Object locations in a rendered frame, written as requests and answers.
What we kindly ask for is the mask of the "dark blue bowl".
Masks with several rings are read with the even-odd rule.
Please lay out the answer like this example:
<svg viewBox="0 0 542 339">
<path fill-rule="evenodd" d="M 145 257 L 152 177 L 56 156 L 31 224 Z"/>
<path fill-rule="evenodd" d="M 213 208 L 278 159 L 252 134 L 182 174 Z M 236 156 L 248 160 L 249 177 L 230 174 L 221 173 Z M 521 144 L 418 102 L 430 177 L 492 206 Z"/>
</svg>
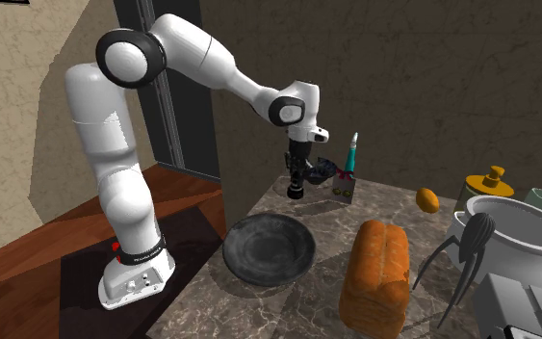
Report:
<svg viewBox="0 0 542 339">
<path fill-rule="evenodd" d="M 304 172 L 304 179 L 312 185 L 320 185 L 337 172 L 337 166 L 330 160 L 319 157 L 317 163 Z"/>
</svg>

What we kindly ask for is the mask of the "black plate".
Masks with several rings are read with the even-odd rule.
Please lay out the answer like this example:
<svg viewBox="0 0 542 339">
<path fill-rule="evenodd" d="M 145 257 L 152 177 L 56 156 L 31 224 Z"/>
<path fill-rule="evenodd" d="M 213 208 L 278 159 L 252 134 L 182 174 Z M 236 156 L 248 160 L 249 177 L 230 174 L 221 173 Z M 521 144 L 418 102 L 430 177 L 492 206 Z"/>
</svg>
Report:
<svg viewBox="0 0 542 339">
<path fill-rule="evenodd" d="M 312 267 L 316 242 L 300 221 L 275 213 L 248 216 L 228 231 L 222 247 L 228 270 L 262 287 L 292 283 Z"/>
</svg>

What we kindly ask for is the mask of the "dark door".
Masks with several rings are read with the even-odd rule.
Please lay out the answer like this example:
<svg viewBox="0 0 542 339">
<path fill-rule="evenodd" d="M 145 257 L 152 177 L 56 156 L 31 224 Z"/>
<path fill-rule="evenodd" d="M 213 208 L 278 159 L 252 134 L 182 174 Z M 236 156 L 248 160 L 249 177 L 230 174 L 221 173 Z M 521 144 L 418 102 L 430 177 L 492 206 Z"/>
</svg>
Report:
<svg viewBox="0 0 542 339">
<path fill-rule="evenodd" d="M 119 26 L 138 31 L 164 13 L 202 26 L 199 0 L 113 0 Z M 170 170 L 220 182 L 210 90 L 175 70 L 138 89 L 155 161 Z"/>
</svg>

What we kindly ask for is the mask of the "orange fruit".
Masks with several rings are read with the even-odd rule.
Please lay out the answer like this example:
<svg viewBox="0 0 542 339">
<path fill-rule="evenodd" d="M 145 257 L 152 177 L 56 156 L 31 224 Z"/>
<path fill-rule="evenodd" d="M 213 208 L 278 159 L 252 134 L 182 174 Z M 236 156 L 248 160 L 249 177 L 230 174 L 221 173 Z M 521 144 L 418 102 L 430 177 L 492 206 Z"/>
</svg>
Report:
<svg viewBox="0 0 542 339">
<path fill-rule="evenodd" d="M 437 195 L 430 189 L 420 188 L 416 193 L 416 204 L 425 213 L 434 214 L 440 208 Z"/>
</svg>

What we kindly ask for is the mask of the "brown bread loaf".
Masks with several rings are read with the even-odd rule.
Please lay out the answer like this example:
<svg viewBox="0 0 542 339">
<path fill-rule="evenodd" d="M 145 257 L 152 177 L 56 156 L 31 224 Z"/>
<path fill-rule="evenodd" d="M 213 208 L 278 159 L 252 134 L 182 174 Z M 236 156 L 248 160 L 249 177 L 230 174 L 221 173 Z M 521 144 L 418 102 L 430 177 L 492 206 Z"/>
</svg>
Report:
<svg viewBox="0 0 542 339">
<path fill-rule="evenodd" d="M 362 223 L 339 300 L 339 316 L 347 327 L 372 339 L 397 339 L 409 302 L 408 250 L 401 227 Z"/>
</svg>

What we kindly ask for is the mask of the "jar with yellow pump lid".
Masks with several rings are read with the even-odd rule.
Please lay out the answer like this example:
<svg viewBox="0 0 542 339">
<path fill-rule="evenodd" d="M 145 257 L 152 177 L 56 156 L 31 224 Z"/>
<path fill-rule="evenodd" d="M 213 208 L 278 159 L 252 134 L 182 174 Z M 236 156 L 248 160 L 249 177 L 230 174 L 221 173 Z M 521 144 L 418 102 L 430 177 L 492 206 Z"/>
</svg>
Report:
<svg viewBox="0 0 542 339">
<path fill-rule="evenodd" d="M 503 196 L 512 197 L 514 189 L 502 181 L 505 169 L 491 166 L 490 172 L 485 175 L 468 175 L 460 190 L 459 197 L 453 211 L 463 211 L 468 199 L 474 196 Z"/>
</svg>

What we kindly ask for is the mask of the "black spider-legged citrus juicer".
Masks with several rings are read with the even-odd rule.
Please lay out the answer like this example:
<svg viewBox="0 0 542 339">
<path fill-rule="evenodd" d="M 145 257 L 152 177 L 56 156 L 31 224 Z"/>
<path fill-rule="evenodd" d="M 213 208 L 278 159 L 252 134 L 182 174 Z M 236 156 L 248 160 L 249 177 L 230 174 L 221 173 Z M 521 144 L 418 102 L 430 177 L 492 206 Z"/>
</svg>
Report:
<svg viewBox="0 0 542 339">
<path fill-rule="evenodd" d="M 484 258 L 486 245 L 491 239 L 496 229 L 494 219 L 487 213 L 477 213 L 469 218 L 465 224 L 464 230 L 460 237 L 451 235 L 435 251 L 433 251 L 423 266 L 418 272 L 418 276 L 413 284 L 412 289 L 415 290 L 426 269 L 436 256 L 450 245 L 458 246 L 458 262 L 463 264 L 463 271 L 458 279 L 457 285 L 452 293 L 449 305 L 444 311 L 444 314 L 437 327 L 447 319 L 450 311 L 455 305 L 458 305 L 471 283 L 477 276 L 478 270 Z"/>
</svg>

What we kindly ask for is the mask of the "white pot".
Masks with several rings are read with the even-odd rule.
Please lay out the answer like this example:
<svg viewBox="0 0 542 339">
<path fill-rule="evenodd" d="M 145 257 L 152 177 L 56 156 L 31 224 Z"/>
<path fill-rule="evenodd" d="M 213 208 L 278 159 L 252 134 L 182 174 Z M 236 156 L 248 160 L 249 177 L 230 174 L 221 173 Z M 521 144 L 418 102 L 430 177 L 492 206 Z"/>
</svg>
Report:
<svg viewBox="0 0 542 339">
<path fill-rule="evenodd" d="M 495 220 L 496 230 L 486 244 L 475 282 L 497 274 L 542 288 L 542 210 L 508 197 L 474 196 L 452 215 L 446 236 L 461 236 L 468 219 L 480 212 Z"/>
</svg>

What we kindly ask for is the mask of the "grey toaster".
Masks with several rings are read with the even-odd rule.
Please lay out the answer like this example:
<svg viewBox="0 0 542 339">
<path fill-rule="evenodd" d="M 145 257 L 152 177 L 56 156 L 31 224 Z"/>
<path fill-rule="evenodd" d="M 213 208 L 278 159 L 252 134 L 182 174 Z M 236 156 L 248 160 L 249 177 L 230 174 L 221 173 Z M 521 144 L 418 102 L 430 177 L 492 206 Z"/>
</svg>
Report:
<svg viewBox="0 0 542 339">
<path fill-rule="evenodd" d="M 542 288 L 488 274 L 472 301 L 479 339 L 542 339 Z"/>
</svg>

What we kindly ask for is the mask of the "dark robot stand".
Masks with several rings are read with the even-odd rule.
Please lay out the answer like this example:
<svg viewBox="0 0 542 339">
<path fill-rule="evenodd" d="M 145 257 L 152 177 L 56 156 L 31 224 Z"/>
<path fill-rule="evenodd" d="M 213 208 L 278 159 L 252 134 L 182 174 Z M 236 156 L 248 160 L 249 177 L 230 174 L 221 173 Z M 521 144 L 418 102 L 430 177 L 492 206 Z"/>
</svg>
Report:
<svg viewBox="0 0 542 339">
<path fill-rule="evenodd" d="M 115 237 L 62 258 L 59 339 L 144 339 L 222 244 L 196 207 L 161 218 L 159 225 L 176 270 L 163 292 L 118 309 L 104 309 L 97 296 L 104 268 L 115 259 Z"/>
</svg>

